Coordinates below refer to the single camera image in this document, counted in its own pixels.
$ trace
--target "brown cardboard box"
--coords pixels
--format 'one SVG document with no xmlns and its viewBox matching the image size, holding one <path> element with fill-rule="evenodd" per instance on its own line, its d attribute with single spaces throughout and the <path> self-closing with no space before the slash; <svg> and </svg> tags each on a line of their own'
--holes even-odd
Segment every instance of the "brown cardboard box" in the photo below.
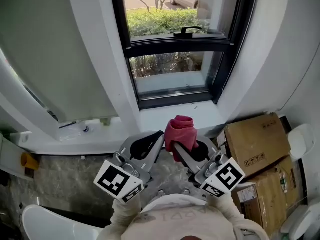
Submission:
<svg viewBox="0 0 320 240">
<path fill-rule="evenodd" d="M 281 186 L 285 173 L 287 193 Z M 298 188 L 291 158 L 287 156 L 273 168 L 259 174 L 232 191 L 232 198 L 245 218 L 258 223 L 271 236 L 287 219 L 287 209 L 298 199 Z"/>
<path fill-rule="evenodd" d="M 228 124 L 219 134 L 217 143 L 237 161 L 246 177 L 287 156 L 291 150 L 275 113 Z"/>
</svg>

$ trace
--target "cable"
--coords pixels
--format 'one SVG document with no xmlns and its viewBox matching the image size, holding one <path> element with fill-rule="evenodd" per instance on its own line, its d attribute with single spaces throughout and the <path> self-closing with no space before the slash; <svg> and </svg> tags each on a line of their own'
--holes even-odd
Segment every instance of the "cable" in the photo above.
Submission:
<svg viewBox="0 0 320 240">
<path fill-rule="evenodd" d="M 319 47 L 320 47 L 320 42 L 319 42 L 319 44 L 318 44 L 318 47 L 317 47 L 317 49 L 316 49 L 316 51 L 315 51 L 315 54 L 314 54 L 311 62 L 310 62 L 310 64 L 309 64 L 306 72 L 304 73 L 304 76 L 302 77 L 301 81 L 299 82 L 298 86 L 295 88 L 295 90 L 293 91 L 293 93 L 291 94 L 291 96 L 289 97 L 289 99 L 286 101 L 286 103 L 283 105 L 283 107 L 280 108 L 280 109 L 278 109 L 277 111 L 281 111 L 281 110 L 287 105 L 287 103 L 290 101 L 290 99 L 292 98 L 292 96 L 296 93 L 296 90 L 299 88 L 300 84 L 301 84 L 302 81 L 305 79 L 305 76 L 307 75 L 307 73 L 308 73 L 308 71 L 309 71 L 312 63 L 314 62 L 314 59 L 315 59 L 315 57 L 316 57 L 316 55 L 317 55 L 317 53 L 318 53 Z"/>
</svg>

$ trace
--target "marble floor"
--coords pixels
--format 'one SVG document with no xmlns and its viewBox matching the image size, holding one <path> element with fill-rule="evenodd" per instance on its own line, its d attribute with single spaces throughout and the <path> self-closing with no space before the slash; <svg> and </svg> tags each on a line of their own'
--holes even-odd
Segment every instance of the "marble floor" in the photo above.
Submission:
<svg viewBox="0 0 320 240">
<path fill-rule="evenodd" d="M 8 209 L 26 240 L 21 217 L 24 208 L 31 204 L 110 219 L 113 199 L 93 183 L 103 162 L 108 159 L 107 155 L 87 156 L 85 159 L 81 156 L 39 158 L 40 166 L 34 173 L 34 181 L 12 176 L 9 186 L 0 185 L 0 203 Z M 298 163 L 294 170 L 296 178 L 300 179 Z M 159 190 L 174 194 L 188 188 L 192 196 L 203 199 L 202 191 L 188 182 L 186 172 L 181 163 L 174 162 L 172 155 L 163 150 L 151 169 L 154 181 L 141 193 L 142 205 L 146 206 Z"/>
</svg>

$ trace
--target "window handle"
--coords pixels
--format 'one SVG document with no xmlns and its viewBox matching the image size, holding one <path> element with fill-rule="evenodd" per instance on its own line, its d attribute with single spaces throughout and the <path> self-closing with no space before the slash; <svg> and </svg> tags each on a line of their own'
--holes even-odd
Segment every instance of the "window handle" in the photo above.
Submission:
<svg viewBox="0 0 320 240">
<path fill-rule="evenodd" d="M 202 30 L 202 27 L 200 27 L 200 26 L 184 26 L 183 28 L 181 28 L 181 33 L 174 32 L 173 36 L 176 38 L 192 38 L 193 33 L 187 33 L 187 29 Z"/>
</svg>

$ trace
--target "pink cloth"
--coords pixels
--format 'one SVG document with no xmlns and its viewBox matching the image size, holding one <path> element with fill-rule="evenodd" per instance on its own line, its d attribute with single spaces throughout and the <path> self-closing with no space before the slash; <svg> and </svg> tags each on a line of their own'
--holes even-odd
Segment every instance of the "pink cloth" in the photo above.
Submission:
<svg viewBox="0 0 320 240">
<path fill-rule="evenodd" d="M 197 133 L 198 130 L 194 128 L 194 120 L 191 117 L 177 115 L 166 126 L 164 132 L 165 150 L 173 152 L 174 160 L 180 162 L 178 155 L 172 147 L 173 142 L 179 142 L 191 151 L 199 146 L 196 141 Z"/>
</svg>

